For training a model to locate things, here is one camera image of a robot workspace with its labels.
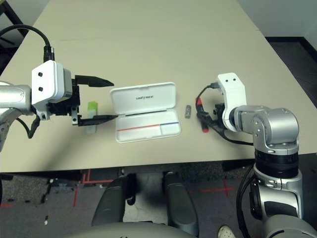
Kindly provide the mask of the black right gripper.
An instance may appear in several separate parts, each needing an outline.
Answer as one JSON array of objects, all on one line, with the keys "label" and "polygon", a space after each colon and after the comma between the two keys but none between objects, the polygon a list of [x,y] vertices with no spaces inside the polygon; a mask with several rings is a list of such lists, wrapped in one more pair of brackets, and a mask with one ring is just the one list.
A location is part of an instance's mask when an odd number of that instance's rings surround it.
[{"label": "black right gripper", "polygon": [[[224,103],[215,104],[213,114],[216,115],[217,120],[209,122],[208,125],[215,130],[219,135],[225,135],[226,127],[223,125],[222,115],[225,109]],[[197,116],[200,119],[211,119],[208,112],[202,106],[197,107]]]}]

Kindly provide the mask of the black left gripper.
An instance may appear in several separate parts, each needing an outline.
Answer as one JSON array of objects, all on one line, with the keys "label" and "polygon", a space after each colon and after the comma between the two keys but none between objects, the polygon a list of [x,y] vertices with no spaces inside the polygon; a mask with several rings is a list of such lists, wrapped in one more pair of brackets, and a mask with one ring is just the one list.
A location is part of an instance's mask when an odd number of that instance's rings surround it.
[{"label": "black left gripper", "polygon": [[58,103],[48,103],[48,110],[56,116],[71,116],[72,124],[78,126],[99,125],[117,118],[117,115],[97,115],[90,119],[81,119],[79,113],[80,94],[79,86],[88,85],[89,87],[112,87],[114,84],[108,80],[86,75],[76,75],[72,79],[72,96],[67,100]]}]

